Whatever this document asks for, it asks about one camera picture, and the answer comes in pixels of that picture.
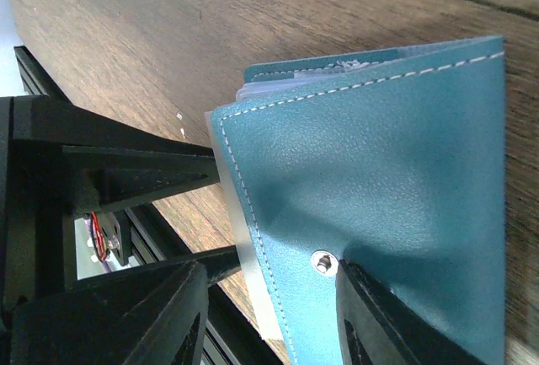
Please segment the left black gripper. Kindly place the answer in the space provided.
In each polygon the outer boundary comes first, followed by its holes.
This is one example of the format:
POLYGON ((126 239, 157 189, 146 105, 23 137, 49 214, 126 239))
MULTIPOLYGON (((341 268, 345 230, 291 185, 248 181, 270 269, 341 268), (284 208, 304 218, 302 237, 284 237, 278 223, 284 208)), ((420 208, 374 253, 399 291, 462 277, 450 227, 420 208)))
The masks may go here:
POLYGON ((1 329, 76 279, 73 213, 115 212, 213 185, 211 148, 51 97, 1 100, 1 329))

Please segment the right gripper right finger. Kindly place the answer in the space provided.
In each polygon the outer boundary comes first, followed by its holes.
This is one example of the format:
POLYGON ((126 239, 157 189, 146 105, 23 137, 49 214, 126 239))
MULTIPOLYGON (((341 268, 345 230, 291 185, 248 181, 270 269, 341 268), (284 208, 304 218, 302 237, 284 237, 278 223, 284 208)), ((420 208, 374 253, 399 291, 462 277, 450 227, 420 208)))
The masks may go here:
POLYGON ((339 344, 344 364, 480 364, 431 327, 364 268, 339 262, 339 344))

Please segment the blue leather card holder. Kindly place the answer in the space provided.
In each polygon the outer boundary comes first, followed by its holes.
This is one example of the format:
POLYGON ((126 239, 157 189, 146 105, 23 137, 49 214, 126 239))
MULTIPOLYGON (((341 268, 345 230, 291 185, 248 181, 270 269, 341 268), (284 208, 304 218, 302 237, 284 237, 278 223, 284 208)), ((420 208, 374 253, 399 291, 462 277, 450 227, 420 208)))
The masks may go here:
POLYGON ((249 67, 206 121, 263 338, 340 364, 346 260, 502 363, 504 119, 499 36, 249 67))

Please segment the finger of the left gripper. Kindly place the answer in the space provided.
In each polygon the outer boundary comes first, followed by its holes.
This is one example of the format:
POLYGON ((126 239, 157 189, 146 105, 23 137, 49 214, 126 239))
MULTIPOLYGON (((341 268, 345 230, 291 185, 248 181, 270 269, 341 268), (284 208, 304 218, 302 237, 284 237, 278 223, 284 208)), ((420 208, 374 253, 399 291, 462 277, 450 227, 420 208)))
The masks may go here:
POLYGON ((117 282, 128 276, 169 274, 183 266, 190 265, 202 266, 205 269, 209 286, 213 286, 241 270, 237 248, 230 245, 84 278, 75 282, 75 290, 82 291, 91 287, 103 286, 106 282, 117 282))

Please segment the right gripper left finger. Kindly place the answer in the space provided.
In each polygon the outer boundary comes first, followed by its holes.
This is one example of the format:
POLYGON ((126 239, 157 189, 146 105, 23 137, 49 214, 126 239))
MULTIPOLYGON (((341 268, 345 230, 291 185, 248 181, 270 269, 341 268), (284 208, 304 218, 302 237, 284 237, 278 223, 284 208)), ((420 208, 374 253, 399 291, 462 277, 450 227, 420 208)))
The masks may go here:
POLYGON ((13 313, 12 364, 198 364, 208 307, 202 266, 128 276, 13 313))

